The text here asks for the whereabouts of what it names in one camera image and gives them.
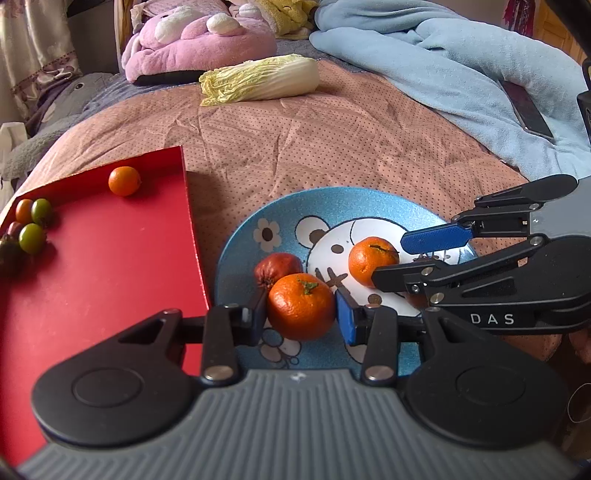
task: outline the polka dot fabric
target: polka dot fabric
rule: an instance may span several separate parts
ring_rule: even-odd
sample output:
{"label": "polka dot fabric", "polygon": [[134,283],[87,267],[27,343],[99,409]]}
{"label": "polka dot fabric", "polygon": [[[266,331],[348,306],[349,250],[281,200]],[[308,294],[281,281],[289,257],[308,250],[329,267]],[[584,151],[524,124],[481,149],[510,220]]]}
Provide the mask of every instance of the polka dot fabric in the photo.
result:
{"label": "polka dot fabric", "polygon": [[[303,189],[355,186],[403,196],[449,220],[473,199],[524,183],[476,140],[371,73],[319,62],[316,92],[199,106],[199,85],[120,102],[64,134],[21,191],[115,160],[182,145],[202,265],[264,204]],[[509,240],[480,239],[479,254]],[[558,338],[546,339],[548,356]]]}

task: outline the light blue blanket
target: light blue blanket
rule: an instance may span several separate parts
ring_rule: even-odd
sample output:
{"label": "light blue blanket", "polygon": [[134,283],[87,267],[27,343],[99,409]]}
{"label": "light blue blanket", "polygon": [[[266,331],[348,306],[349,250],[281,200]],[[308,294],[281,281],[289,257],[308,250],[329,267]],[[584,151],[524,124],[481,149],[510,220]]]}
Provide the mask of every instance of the light blue blanket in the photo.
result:
{"label": "light blue blanket", "polygon": [[[315,48],[383,74],[527,179],[591,175],[577,105],[587,87],[580,66],[562,51],[420,0],[322,0],[316,24]],[[522,129],[497,79],[526,88],[555,144]]]}

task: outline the blue plate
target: blue plate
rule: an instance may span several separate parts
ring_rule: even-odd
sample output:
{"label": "blue plate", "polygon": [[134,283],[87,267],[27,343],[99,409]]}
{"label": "blue plate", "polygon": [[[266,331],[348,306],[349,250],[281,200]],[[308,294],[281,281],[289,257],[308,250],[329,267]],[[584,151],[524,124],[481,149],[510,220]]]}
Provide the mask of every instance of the blue plate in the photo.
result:
{"label": "blue plate", "polygon": [[[349,275],[349,251],[355,243],[378,236],[396,247],[401,263],[411,262],[416,255],[400,247],[403,233],[443,223],[425,208],[377,190],[327,187],[293,193],[254,213],[228,240],[217,265],[215,302],[246,303],[255,291],[257,263],[271,252],[289,252],[302,260],[305,271],[329,285],[342,282],[360,305],[382,303],[400,315],[418,315],[400,295],[357,283]],[[450,264],[476,258],[468,246],[431,253]],[[238,347],[238,356],[247,369],[349,368],[359,375],[365,348],[345,345],[336,323],[322,338],[301,343],[283,338],[267,322],[260,344]],[[399,374],[408,375],[419,364],[417,345],[403,343]]]}

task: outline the smartphone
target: smartphone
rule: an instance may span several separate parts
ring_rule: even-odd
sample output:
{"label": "smartphone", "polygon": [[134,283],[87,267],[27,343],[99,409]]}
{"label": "smartphone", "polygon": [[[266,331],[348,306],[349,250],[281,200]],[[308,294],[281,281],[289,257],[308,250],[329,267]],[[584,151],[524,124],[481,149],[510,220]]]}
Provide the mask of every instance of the smartphone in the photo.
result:
{"label": "smartphone", "polygon": [[535,106],[530,94],[522,86],[515,83],[499,80],[499,84],[509,97],[517,120],[519,120],[523,130],[554,143],[554,135],[552,135],[544,117]]}

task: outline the red box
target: red box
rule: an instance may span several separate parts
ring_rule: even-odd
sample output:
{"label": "red box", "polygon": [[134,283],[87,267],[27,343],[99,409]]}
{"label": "red box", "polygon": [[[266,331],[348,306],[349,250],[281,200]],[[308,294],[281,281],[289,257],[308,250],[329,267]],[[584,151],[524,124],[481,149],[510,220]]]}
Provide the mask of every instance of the red box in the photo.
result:
{"label": "red box", "polygon": [[[142,178],[130,197],[108,188],[115,167]],[[170,307],[205,315],[180,147],[93,168],[17,198],[46,198],[57,212],[43,252],[0,286],[0,450],[16,465],[45,440],[31,411],[31,390],[49,367]],[[200,346],[184,369],[199,371]]]}

